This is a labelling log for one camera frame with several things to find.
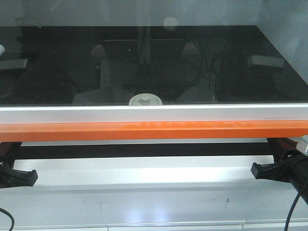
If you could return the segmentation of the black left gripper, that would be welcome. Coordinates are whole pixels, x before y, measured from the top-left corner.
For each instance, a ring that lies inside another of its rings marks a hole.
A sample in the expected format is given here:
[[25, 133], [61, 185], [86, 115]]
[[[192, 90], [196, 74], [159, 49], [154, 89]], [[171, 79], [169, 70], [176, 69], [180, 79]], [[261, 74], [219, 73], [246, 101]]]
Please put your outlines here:
[[22, 171], [13, 169], [15, 156], [18, 153], [21, 142], [0, 143], [0, 187], [32, 187], [38, 179], [36, 170]]

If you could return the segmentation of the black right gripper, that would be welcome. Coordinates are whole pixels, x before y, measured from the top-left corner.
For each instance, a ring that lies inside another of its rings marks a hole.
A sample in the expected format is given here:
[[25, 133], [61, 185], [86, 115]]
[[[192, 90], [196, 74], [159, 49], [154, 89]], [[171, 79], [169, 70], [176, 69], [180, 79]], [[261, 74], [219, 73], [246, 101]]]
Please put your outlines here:
[[251, 172], [256, 179], [287, 182], [308, 201], [308, 139], [268, 138], [273, 152], [272, 164], [253, 163]]

